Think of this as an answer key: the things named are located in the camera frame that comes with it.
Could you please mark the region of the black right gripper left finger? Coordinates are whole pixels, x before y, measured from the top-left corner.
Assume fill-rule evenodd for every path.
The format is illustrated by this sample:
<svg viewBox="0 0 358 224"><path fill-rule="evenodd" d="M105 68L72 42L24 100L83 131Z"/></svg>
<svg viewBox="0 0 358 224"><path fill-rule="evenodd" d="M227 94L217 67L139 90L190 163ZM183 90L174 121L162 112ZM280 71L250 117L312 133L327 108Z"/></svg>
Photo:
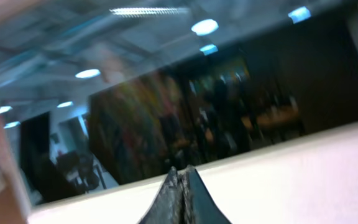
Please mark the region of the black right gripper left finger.
<svg viewBox="0 0 358 224"><path fill-rule="evenodd" d="M181 175L176 168L172 167L139 224L181 224L183 222Z"/></svg>

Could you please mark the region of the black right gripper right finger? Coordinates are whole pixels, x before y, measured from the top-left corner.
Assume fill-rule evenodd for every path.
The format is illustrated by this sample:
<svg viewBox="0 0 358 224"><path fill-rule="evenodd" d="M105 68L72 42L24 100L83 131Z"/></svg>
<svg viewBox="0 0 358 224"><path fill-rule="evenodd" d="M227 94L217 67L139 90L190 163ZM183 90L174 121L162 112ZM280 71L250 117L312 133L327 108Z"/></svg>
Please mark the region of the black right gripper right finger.
<svg viewBox="0 0 358 224"><path fill-rule="evenodd" d="M215 204L201 176L193 166L181 175L183 218L187 224L231 224Z"/></svg>

